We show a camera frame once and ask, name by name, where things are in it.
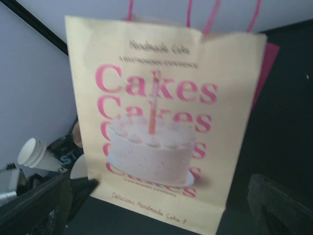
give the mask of gift bag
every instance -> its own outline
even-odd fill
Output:
[[[257,0],[256,9],[255,9],[255,12],[253,14],[253,18],[252,18],[252,20],[251,20],[251,22],[247,28],[247,31],[246,31],[247,33],[249,33],[252,30],[252,28],[255,24],[255,21],[256,21],[258,15],[259,15],[259,12],[260,12],[261,2],[262,2],[262,0]],[[192,0],[188,1],[187,17],[186,17],[186,26],[187,27],[190,27],[190,25],[191,25],[190,18],[191,18],[192,3],[193,3]],[[126,18],[126,20],[128,20],[128,21],[180,26],[180,24],[175,23],[175,22],[165,21],[165,20],[157,19],[157,18],[153,18],[153,17],[143,17],[143,16],[133,14],[133,5],[134,5],[134,1],[130,0],[128,15]],[[258,85],[256,87],[255,94],[254,94],[252,107],[254,107],[254,105],[256,104],[256,101],[257,101],[257,99],[261,93],[261,90],[265,84],[265,81],[268,77],[268,74],[269,74],[269,72],[273,66],[273,63],[276,59],[276,56],[279,52],[279,49],[280,49],[280,47],[273,44],[273,43],[267,43],[267,45],[265,47],[261,74],[259,77],[259,81],[258,81]]]
[[[263,34],[66,17],[93,197],[215,234],[260,76]]]

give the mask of cake illustration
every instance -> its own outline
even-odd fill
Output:
[[[109,126],[113,166],[134,177],[160,184],[187,181],[196,141],[195,132],[178,122],[156,117],[156,98],[150,118],[122,116]]]

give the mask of cake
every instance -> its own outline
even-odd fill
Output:
[[[156,118],[155,134],[144,116],[114,119],[110,124],[114,167],[134,177],[160,184],[184,184],[196,135],[178,122]]]

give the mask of cake plate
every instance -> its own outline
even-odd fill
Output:
[[[123,170],[120,170],[118,167],[116,167],[116,164],[115,164],[115,162],[114,162],[114,157],[113,157],[113,154],[112,154],[112,153],[108,155],[108,162],[109,162],[113,167],[115,167],[116,169],[118,169],[119,171],[124,172],[124,173],[126,173],[126,174],[129,174],[129,173],[123,171]],[[151,183],[155,183],[155,184],[159,184],[159,185],[164,185],[164,186],[169,186],[169,187],[175,187],[175,188],[185,188],[185,187],[191,186],[191,185],[193,185],[193,183],[194,183],[194,181],[195,181],[194,176],[193,176],[190,172],[188,172],[187,180],[186,180],[186,182],[183,183],[183,184],[173,184],[173,183],[165,183],[165,182],[160,182],[160,181],[152,181],[152,180],[148,180],[148,179],[144,179],[144,178],[142,178],[142,177],[136,176],[136,175],[134,175],[134,174],[129,174],[129,175],[131,175],[131,176],[133,176],[133,177],[136,177],[136,178],[139,178],[139,179],[141,179],[141,180],[145,180],[145,181],[151,182]]]

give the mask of white wall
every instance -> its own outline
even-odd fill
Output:
[[[191,24],[203,29],[215,0],[194,0]],[[18,0],[55,34],[66,41],[64,15],[100,19],[121,19],[128,11],[128,0]],[[246,30],[257,0],[222,0],[212,30],[228,32]],[[134,0],[134,12],[186,22],[188,0]],[[313,19],[313,0],[262,0],[260,15],[253,28],[259,32]]]
[[[31,137],[67,133],[76,117],[68,57],[2,3],[0,81],[0,165],[16,162]]]

